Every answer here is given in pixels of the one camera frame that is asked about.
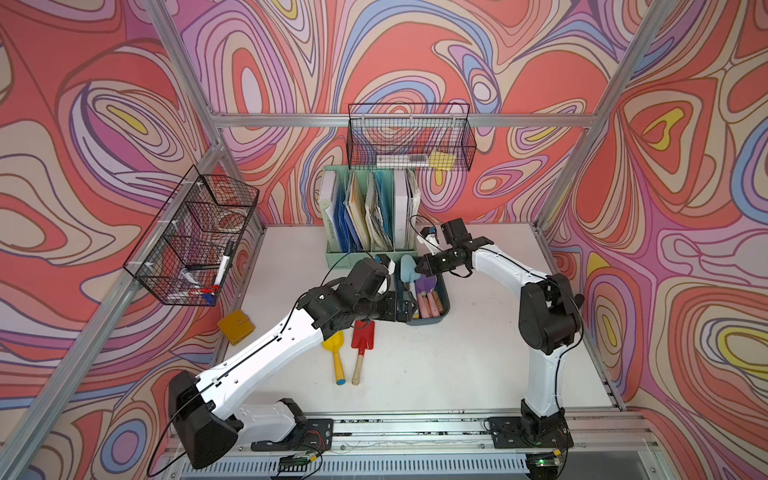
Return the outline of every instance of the white table surface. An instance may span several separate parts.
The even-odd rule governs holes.
[[[468,230],[530,267],[550,271],[529,225],[469,225]],[[328,271],[325,248],[322,227],[266,230],[242,306],[256,329],[230,346],[227,357],[281,320],[301,293],[319,285]],[[329,279],[348,272],[334,270]],[[366,352],[358,386],[352,385],[357,350],[351,348],[353,331],[348,329],[340,351],[345,385],[335,382],[333,354],[317,346],[275,372],[247,403],[289,397],[311,413],[519,408],[528,382],[528,346],[518,331],[519,298],[480,272],[468,279],[444,278],[451,302],[447,317],[429,326],[376,321],[374,349]],[[564,407],[611,406],[583,343],[569,352],[561,368]]]

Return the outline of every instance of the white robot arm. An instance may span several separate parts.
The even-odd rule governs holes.
[[[430,236],[423,231],[419,239],[428,241],[425,245],[431,253],[419,259],[416,271],[429,276],[465,265],[520,296],[520,332],[531,347],[521,424],[532,438],[547,435],[564,423],[557,387],[561,378],[555,377],[561,377],[558,363],[581,327],[577,308],[583,297],[574,299],[561,274],[549,276],[504,255],[484,237],[473,239],[461,220],[444,223],[442,229],[452,248],[440,250],[434,232]],[[399,311],[402,302],[396,292],[382,288],[389,285],[391,272],[384,266],[389,259],[381,257],[381,263],[360,260],[347,277],[306,292],[289,315],[226,362],[197,377],[182,372],[171,380],[169,415],[194,468],[215,462],[235,445],[280,442],[306,421],[290,399],[273,406],[243,404],[292,359],[356,320],[406,322],[412,318],[415,300],[411,299],[412,307]]]

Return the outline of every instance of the folder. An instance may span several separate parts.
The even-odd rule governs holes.
[[[395,196],[394,212],[392,213],[392,242],[395,251],[406,249],[406,228],[408,228],[408,182],[404,170],[392,172],[393,193]]]
[[[384,187],[384,173],[373,172],[376,178],[376,186],[379,187],[379,209],[382,212],[382,220],[384,220],[384,232],[386,233],[389,241],[392,241],[392,184],[387,184],[389,188]]]
[[[371,249],[374,252],[392,251],[392,241],[384,231],[384,219],[379,208],[379,185],[373,172],[368,173],[368,192],[366,194],[366,226],[371,236]]]
[[[336,232],[338,233],[337,238],[339,239],[339,248],[344,253],[351,252],[354,250],[352,248],[353,240],[349,233],[349,228],[346,226],[346,219],[344,217],[346,208],[344,207],[344,189],[342,189],[341,185],[336,185],[336,201],[333,205],[333,219],[336,224]]]
[[[366,225],[366,198],[360,191],[360,185],[357,183],[357,174],[354,170],[349,172],[347,177],[345,205],[351,220],[349,228],[350,231],[354,229],[354,236],[362,248],[360,251],[371,251],[371,237],[368,234],[368,226]]]
[[[419,214],[419,205],[422,202],[422,194],[419,190],[419,182],[416,180],[416,173],[413,170],[406,170],[406,180],[408,181],[408,224],[406,225],[406,248],[408,250],[416,249],[416,229],[412,227],[416,224],[417,218],[412,218]]]
[[[317,206],[320,208],[320,215],[323,217],[323,226],[326,229],[328,238],[328,247],[331,252],[341,252],[341,244],[336,237],[336,228],[334,227],[334,212],[336,210],[336,172],[325,170],[323,172],[323,182],[320,184],[320,192],[317,196]]]

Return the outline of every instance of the colorful swirl backdrop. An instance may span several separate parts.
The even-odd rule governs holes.
[[[167,0],[215,111],[344,112],[469,101],[591,113],[645,0]],[[624,398],[685,478],[768,469],[768,11],[680,0],[576,188],[548,221]],[[478,129],[472,171],[419,174],[436,220],[530,221],[580,131]],[[267,223],[318,223],[344,129],[223,132]],[[0,2],[0,441],[207,148],[143,0]],[[179,369],[202,369],[216,309],[137,296],[29,478],[143,478]]]
[[[468,101],[481,113],[591,113],[644,2],[223,0],[172,8],[205,95],[227,113],[346,113],[352,102]],[[481,128],[471,173],[421,173],[422,214],[532,221],[580,129]],[[223,135],[265,223],[319,223],[346,129]]]
[[[139,3],[0,2],[0,442],[208,148]],[[216,309],[136,296],[25,478],[140,476],[168,379],[209,363],[252,248]]]
[[[548,221],[682,478],[768,478],[768,5],[682,1]]]

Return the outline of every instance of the black wire basket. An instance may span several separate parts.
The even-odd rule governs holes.
[[[237,251],[259,200],[259,190],[243,181],[226,175],[201,175],[193,169],[185,176],[190,180],[182,180],[179,186],[185,181],[193,185],[157,243],[145,259],[134,259],[150,231],[147,229],[123,265],[164,305],[216,305],[233,252]],[[216,284],[222,264],[223,276]]]
[[[477,142],[468,118],[462,102],[350,104],[348,165],[469,171]]]

